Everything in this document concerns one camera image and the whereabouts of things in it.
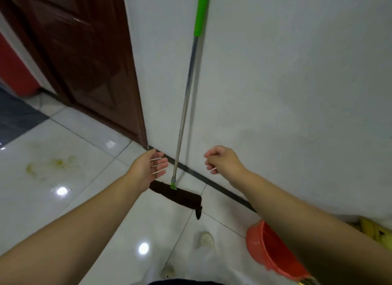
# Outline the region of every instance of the wooden door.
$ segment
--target wooden door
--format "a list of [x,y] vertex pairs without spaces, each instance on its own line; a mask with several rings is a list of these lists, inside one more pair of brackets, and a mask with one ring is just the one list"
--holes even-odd
[[146,147],[124,0],[17,2],[76,103]]

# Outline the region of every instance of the white slipper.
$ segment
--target white slipper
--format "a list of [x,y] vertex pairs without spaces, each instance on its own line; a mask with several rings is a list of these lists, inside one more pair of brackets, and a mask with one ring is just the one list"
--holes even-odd
[[200,234],[200,247],[213,248],[215,246],[215,241],[213,236],[209,232],[202,232]]
[[174,268],[170,264],[167,264],[165,268],[162,270],[162,279],[167,280],[167,279],[175,279],[175,278],[176,278],[176,272],[174,271]]

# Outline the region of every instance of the red bucket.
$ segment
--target red bucket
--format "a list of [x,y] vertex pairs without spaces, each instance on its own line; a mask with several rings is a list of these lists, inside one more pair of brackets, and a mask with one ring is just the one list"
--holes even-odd
[[252,258],[267,270],[274,270],[296,282],[310,277],[293,253],[263,220],[248,229],[246,246]]

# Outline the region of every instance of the mop head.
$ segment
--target mop head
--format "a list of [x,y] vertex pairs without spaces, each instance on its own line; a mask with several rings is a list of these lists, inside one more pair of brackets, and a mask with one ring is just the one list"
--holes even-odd
[[156,193],[162,194],[164,197],[179,205],[195,210],[196,218],[200,219],[200,216],[202,215],[202,197],[180,188],[176,188],[176,191],[173,191],[173,184],[174,183],[168,185],[159,181],[152,181],[150,189]]

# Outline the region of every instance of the green mop handle grip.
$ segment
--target green mop handle grip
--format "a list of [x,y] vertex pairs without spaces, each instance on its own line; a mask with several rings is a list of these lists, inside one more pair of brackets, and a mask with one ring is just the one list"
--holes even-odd
[[193,33],[194,36],[199,37],[202,33],[203,22],[204,22],[204,14],[207,9],[208,0],[199,0],[199,4],[197,6],[197,14],[196,14],[196,22],[195,22],[195,31]]

